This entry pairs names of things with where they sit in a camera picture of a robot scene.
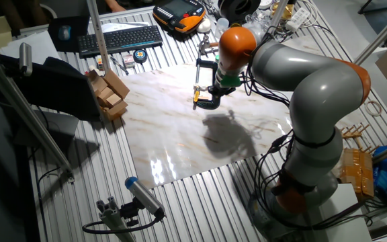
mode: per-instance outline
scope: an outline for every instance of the black cable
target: black cable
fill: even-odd
[[[318,24],[314,24],[312,25],[313,27],[315,28],[320,28],[326,32],[328,32],[334,39],[335,41],[337,42],[337,44],[340,46],[341,50],[343,50],[344,54],[347,56],[347,58],[349,59],[349,61],[352,63],[353,61],[351,60],[351,58],[349,57],[349,55],[347,54],[346,50],[343,48],[343,46],[340,44],[340,41],[337,39],[337,37],[332,33],[332,31],[330,31],[330,29],[326,28],[326,27],[323,27],[323,26],[320,26]]]
[[[40,106],[37,106],[37,108],[40,111],[41,115],[43,115],[43,118],[46,121],[47,131],[49,131],[50,129],[49,129],[48,120],[47,120],[46,115],[44,115],[44,112],[43,112],[43,110],[41,110]]]
[[[47,171],[46,173],[44,173],[41,177],[40,177],[40,179],[38,179],[38,185],[40,185],[40,181],[47,175],[47,174],[49,174],[50,172],[52,172],[52,171],[56,171],[57,169],[59,169],[60,167],[56,167],[56,168],[54,168],[54,169],[51,169],[50,171]]]
[[[261,83],[258,83],[253,74],[252,74],[252,70],[251,70],[251,67],[252,67],[252,64],[253,64],[253,57],[255,56],[256,52],[259,50],[259,48],[261,48],[261,46],[263,46],[265,43],[269,42],[270,40],[273,40],[273,36],[272,34],[269,33],[269,30],[272,29],[272,28],[275,28],[275,26],[270,26],[268,27],[267,31],[265,32],[265,35],[264,37],[262,38],[262,41],[261,43],[259,43],[257,45],[257,47],[252,51],[252,53],[250,54],[250,59],[249,59],[249,63],[247,65],[247,69],[246,69],[246,75],[243,74],[243,83],[245,85],[245,91],[246,91],[246,94],[247,95],[251,95],[252,93],[256,93],[258,95],[261,95],[267,99],[271,99],[273,101],[277,101],[277,102],[281,102],[283,103],[285,106],[289,107],[289,99],[282,93],[280,92],[276,92],[276,91],[272,91],[270,89],[268,89],[266,86],[264,86],[263,84]],[[257,86],[257,84],[265,91],[260,91],[259,90],[259,87]]]
[[[38,184],[38,180],[37,180],[37,177],[38,177],[38,171],[37,171],[37,163],[35,161],[35,156],[34,156],[34,153],[33,152],[31,154],[32,156],[32,161],[34,162],[34,171],[35,171],[35,181],[36,183]],[[41,191],[40,191],[40,186],[37,186],[37,193],[38,193],[38,203],[40,205],[40,212],[41,212],[41,220],[43,222],[43,227],[44,227],[44,234],[46,235],[46,241],[48,242],[48,235],[47,235],[47,228],[46,228],[46,220],[44,218],[44,208],[43,208],[43,203],[42,203],[42,199],[41,199]]]
[[[103,225],[103,221],[98,221],[98,222],[93,222],[89,223],[87,225],[83,225],[82,230],[83,232],[86,233],[91,233],[94,235],[110,235],[110,234],[116,234],[116,233],[129,233],[129,232],[135,232],[135,231],[140,231],[143,229],[147,229],[151,226],[153,226],[155,223],[159,222],[161,218],[156,217],[151,223],[147,225],[142,225],[136,228],[131,228],[131,229],[117,229],[117,230],[94,230],[94,229],[88,229],[87,227],[92,227],[95,225]]]
[[[289,134],[286,134],[286,135],[283,135],[282,137],[278,138],[277,140],[275,140],[273,142],[272,146],[270,147],[270,149],[268,150],[268,152],[266,154],[264,154],[257,162],[257,166],[255,169],[255,174],[254,174],[253,179],[254,179],[254,184],[255,184],[255,194],[256,194],[256,197],[258,199],[258,203],[259,203],[260,207],[262,207],[262,209],[264,209],[264,211],[266,211],[266,213],[268,213],[268,215],[270,215],[271,218],[274,218],[277,222],[279,222],[287,227],[292,227],[292,228],[303,230],[303,231],[327,229],[329,227],[338,225],[340,223],[344,223],[345,221],[348,221],[350,219],[355,219],[355,218],[359,218],[359,217],[364,217],[367,219],[367,223],[372,223],[371,216],[367,216],[364,214],[363,215],[349,216],[351,213],[353,213],[356,210],[358,210],[359,208],[361,208],[366,203],[366,201],[358,202],[357,204],[354,204],[354,205],[350,206],[349,208],[346,208],[344,211],[342,211],[338,214],[335,214],[335,215],[325,219],[324,221],[317,223],[315,225],[312,225],[312,226],[303,226],[303,225],[297,225],[297,224],[291,223],[285,219],[280,218],[278,215],[276,215],[273,212],[273,210],[271,210],[269,208],[267,200],[266,200],[266,189],[267,189],[268,185],[279,176],[280,171],[263,178],[263,180],[261,181],[261,170],[262,170],[263,164],[265,163],[266,157],[271,153],[279,151],[283,146],[289,144],[288,154],[290,154],[291,146],[292,146],[294,137],[292,136],[290,141],[282,144],[288,138],[288,136],[289,136]]]

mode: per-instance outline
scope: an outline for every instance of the robotic arm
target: robotic arm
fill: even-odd
[[[220,60],[214,86],[236,87],[243,66],[256,48],[254,35],[243,27],[230,28],[219,42]],[[267,203],[274,214],[290,218],[320,206],[337,189],[331,173],[343,149],[335,124],[365,101],[370,92],[367,71],[355,64],[309,54],[274,42],[253,56],[255,80],[269,89],[293,91],[290,119],[294,142]],[[269,219],[258,206],[249,208],[262,231]]]

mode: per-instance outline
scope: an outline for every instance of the marble tabletop surface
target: marble tabletop surface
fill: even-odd
[[[300,41],[292,46],[311,45]],[[224,96],[216,110],[194,109],[195,76],[195,63],[188,63],[122,78],[131,90],[124,130],[137,176],[147,188],[264,153],[292,128],[285,105],[247,96],[244,87]],[[201,69],[200,85],[211,80],[211,69]],[[337,126],[360,122],[366,120],[354,111]]]

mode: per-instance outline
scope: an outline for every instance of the white cable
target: white cable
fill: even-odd
[[[307,27],[313,26],[317,22],[317,19],[319,17],[318,9],[314,4],[312,4],[309,1],[301,0],[301,2],[303,2],[306,5],[306,7],[309,8],[311,13],[310,13],[310,17],[300,26],[300,28],[307,28]]]

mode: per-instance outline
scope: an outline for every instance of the wire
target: wire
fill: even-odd
[[[317,19],[319,17],[318,9],[311,2],[308,2],[305,0],[301,0],[301,2],[303,2],[306,5],[306,7],[309,8],[310,16],[308,17],[308,19],[306,19],[306,21],[304,21],[303,24],[300,25],[300,28],[308,28],[310,26],[313,26],[317,22]]]
[[[92,227],[92,226],[95,226],[95,225],[103,225],[104,224],[103,221],[98,221],[98,222],[89,223],[87,225],[83,225],[82,230],[83,230],[83,232],[91,233],[91,234],[94,234],[94,235],[109,235],[109,234],[116,234],[116,233],[129,233],[129,232],[135,232],[135,231],[140,231],[140,230],[143,230],[143,229],[147,229],[147,228],[153,226],[155,223],[157,223],[159,221],[160,221],[160,219],[156,217],[151,223],[149,223],[147,225],[142,225],[142,226],[139,226],[139,227],[136,227],[136,228],[131,228],[131,229],[94,230],[94,229],[88,229],[87,228],[87,227]]]
[[[283,95],[282,93],[280,93],[278,91],[272,91],[272,90],[268,89],[266,86],[264,86],[264,84],[258,83],[255,80],[255,78],[253,76],[253,73],[252,73],[252,70],[251,70],[252,64],[253,64],[253,57],[255,56],[256,52],[265,43],[269,42],[270,40],[273,40],[273,35],[272,35],[272,33],[269,32],[270,29],[272,29],[272,28],[276,29],[275,26],[268,27],[268,29],[265,32],[265,35],[264,35],[261,43],[259,43],[257,45],[257,47],[250,54],[251,57],[249,59],[248,65],[247,65],[246,75],[244,73],[242,74],[243,83],[245,85],[245,91],[246,91],[247,95],[251,95],[252,93],[256,93],[256,94],[261,95],[261,96],[263,96],[263,97],[265,97],[267,99],[271,99],[273,101],[281,102],[286,107],[289,107],[289,99],[285,95]]]
[[[38,110],[40,111],[41,115],[43,115],[43,118],[44,118],[44,120],[46,121],[47,131],[49,131],[50,128],[49,128],[49,125],[48,125],[48,120],[47,120],[46,115],[44,115],[44,112],[43,112],[43,110],[41,110],[40,106],[37,106],[37,108],[38,108]]]
[[[54,168],[54,169],[51,169],[50,171],[47,171],[46,173],[44,173],[41,177],[40,177],[40,179],[38,179],[38,184],[40,184],[40,181],[47,175],[47,174],[49,174],[50,172],[52,172],[52,171],[56,171],[57,169],[59,169],[60,167],[56,167],[56,168]]]
[[[289,141],[287,141],[285,143],[284,143],[284,141],[289,137],[289,135],[292,132],[293,132],[293,130],[291,130],[291,132],[289,132],[288,134],[285,134],[285,135],[281,136],[280,138],[276,139],[273,142],[272,146],[269,148],[268,152],[266,152],[266,154],[264,154],[257,162],[257,166],[255,169],[253,180],[254,180],[254,184],[255,184],[255,195],[257,197],[257,201],[258,201],[258,204],[260,205],[260,207],[262,207],[262,209],[264,209],[264,211],[266,211],[266,213],[271,218],[274,218],[277,222],[283,224],[284,226],[303,230],[303,231],[327,229],[329,227],[338,225],[340,223],[344,223],[344,222],[349,221],[351,219],[360,218],[360,217],[365,218],[367,220],[366,221],[367,224],[370,223],[370,225],[371,225],[372,216],[367,216],[364,214],[363,215],[349,216],[351,213],[355,212],[356,210],[361,208],[364,204],[366,204],[366,201],[358,202],[357,204],[354,204],[354,205],[350,206],[349,208],[346,208],[344,211],[342,211],[338,214],[335,214],[335,215],[325,219],[324,221],[317,223],[315,225],[311,225],[311,226],[297,225],[295,223],[291,223],[291,222],[287,221],[286,219],[279,217],[272,209],[270,209],[270,207],[267,203],[267,198],[266,198],[267,187],[271,182],[273,182],[279,176],[279,174],[281,173],[281,170],[276,172],[276,173],[273,173],[273,174],[271,174],[271,175],[269,175],[261,180],[262,167],[266,161],[266,157],[269,154],[280,151],[280,149],[282,147],[284,147],[285,145],[289,145],[287,155],[286,155],[286,157],[289,157],[290,152],[292,150],[292,143],[294,140],[294,135],[292,135],[292,137],[290,138]]]
[[[344,54],[346,55],[347,59],[352,62],[350,56],[348,55],[348,53],[346,52],[346,50],[343,48],[343,46],[340,44],[340,41],[337,39],[337,37],[332,33],[332,31],[330,31],[330,29],[326,28],[326,27],[323,27],[323,26],[320,26],[320,25],[317,25],[317,24],[314,24],[312,27],[315,27],[315,28],[320,28],[322,30],[324,30],[324,32],[330,34],[334,39],[335,41],[337,42],[337,44],[340,46],[341,50],[343,50]]]

